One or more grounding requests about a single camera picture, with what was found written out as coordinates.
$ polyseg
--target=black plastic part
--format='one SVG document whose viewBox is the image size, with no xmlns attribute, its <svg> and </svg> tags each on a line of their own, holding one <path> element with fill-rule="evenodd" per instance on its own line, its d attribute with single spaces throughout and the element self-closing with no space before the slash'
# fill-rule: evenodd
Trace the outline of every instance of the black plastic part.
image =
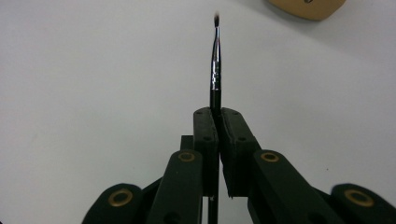
<svg viewBox="0 0 396 224">
<path fill-rule="evenodd" d="M 201 223 L 202 168 L 199 152 L 186 149 L 174 153 L 146 223 Z"/>
<path fill-rule="evenodd" d="M 247 209 L 254 224 L 276 224 L 276 218 L 272 214 L 271 207 L 262 196 L 256 184 L 251 186 L 247 200 Z"/>
<path fill-rule="evenodd" d="M 193 141 L 194 141 L 194 137 L 192 135 L 181 135 L 180 150 L 185 150 L 185 149 L 193 150 L 194 149 Z"/>
<path fill-rule="evenodd" d="M 209 107 L 193 114 L 193 149 L 200 152 L 204 160 L 204 195 L 213 196 L 219 186 L 219 138 L 215 121 Z"/>
<path fill-rule="evenodd" d="M 276 223 L 344 223 L 280 153 L 257 151 L 252 165 L 260 194 L 269 204 Z M 254 205 L 255 199 L 249 200 Z"/>
<path fill-rule="evenodd" d="M 326 202 L 329 203 L 330 201 L 330 195 L 321 191 L 320 189 L 314 188 L 314 190 L 317 192 L 317 194 Z"/>
<path fill-rule="evenodd" d="M 139 208 L 139 216 L 140 216 L 139 220 L 141 220 L 141 222 L 139 223 L 146 222 L 146 219 L 149 216 L 149 212 L 154 203 L 155 196 L 157 195 L 157 191 L 162 180 L 163 180 L 162 178 L 159 178 L 158 180 L 154 181 L 153 183 L 151 183 L 142 190 L 143 200 L 140 203 L 140 208 Z"/>
<path fill-rule="evenodd" d="M 221 114 L 220 156 L 228 194 L 230 197 L 247 197 L 251 157 L 261 148 L 241 113 L 222 108 Z"/>
<path fill-rule="evenodd" d="M 353 184 L 332 189 L 331 205 L 348 223 L 396 223 L 396 209 L 372 191 Z"/>
<path fill-rule="evenodd" d="M 139 213 L 142 198 L 142 190 L 135 185 L 113 186 L 99 196 L 82 224 L 142 223 Z"/>
</svg>

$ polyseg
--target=white background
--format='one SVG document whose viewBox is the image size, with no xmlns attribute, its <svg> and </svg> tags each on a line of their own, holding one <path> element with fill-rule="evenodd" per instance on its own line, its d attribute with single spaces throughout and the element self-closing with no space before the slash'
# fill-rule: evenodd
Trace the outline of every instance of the white background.
<svg viewBox="0 0 396 224">
<path fill-rule="evenodd" d="M 316 188 L 396 205 L 395 1 L 313 22 L 265 0 L 2 0 L 3 224 L 80 223 L 105 189 L 162 176 L 208 106 L 216 11 L 223 106 Z M 220 197 L 219 223 L 251 223 Z"/>
</svg>

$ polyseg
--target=brush bristles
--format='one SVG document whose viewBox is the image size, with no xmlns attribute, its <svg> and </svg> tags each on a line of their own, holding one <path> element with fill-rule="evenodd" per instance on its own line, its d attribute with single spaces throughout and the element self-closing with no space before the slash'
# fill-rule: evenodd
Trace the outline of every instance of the brush bristles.
<svg viewBox="0 0 396 224">
<path fill-rule="evenodd" d="M 215 14 L 215 27 L 219 27 L 219 13 L 216 12 Z"/>
</svg>

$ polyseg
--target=beige object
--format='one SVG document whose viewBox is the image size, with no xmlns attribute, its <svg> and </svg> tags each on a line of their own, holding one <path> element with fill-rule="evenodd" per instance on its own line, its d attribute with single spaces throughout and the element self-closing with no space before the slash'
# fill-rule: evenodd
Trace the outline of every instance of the beige object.
<svg viewBox="0 0 396 224">
<path fill-rule="evenodd" d="M 334 13 L 346 0 L 269 0 L 294 16 L 321 21 Z"/>
</svg>

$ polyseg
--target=brass screw insert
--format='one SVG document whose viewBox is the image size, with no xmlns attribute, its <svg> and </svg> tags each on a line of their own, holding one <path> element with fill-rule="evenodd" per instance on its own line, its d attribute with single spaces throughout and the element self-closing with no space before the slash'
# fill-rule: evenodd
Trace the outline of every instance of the brass screw insert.
<svg viewBox="0 0 396 224">
<path fill-rule="evenodd" d="M 108 197 L 108 203 L 113 207 L 121 207 L 132 200 L 134 195 L 128 189 L 119 189 Z"/>
<path fill-rule="evenodd" d="M 279 161 L 279 157 L 272 152 L 264 152 L 262 153 L 262 159 L 264 161 L 269 161 L 269 162 L 277 162 Z"/>
<path fill-rule="evenodd" d="M 362 207 L 371 207 L 374 205 L 374 200 L 370 196 L 359 190 L 347 189 L 344 194 L 346 198 L 348 198 L 351 202 Z"/>
<path fill-rule="evenodd" d="M 178 154 L 178 158 L 181 161 L 194 161 L 195 160 L 194 154 L 192 154 L 190 152 L 182 152 L 182 153 Z"/>
</svg>

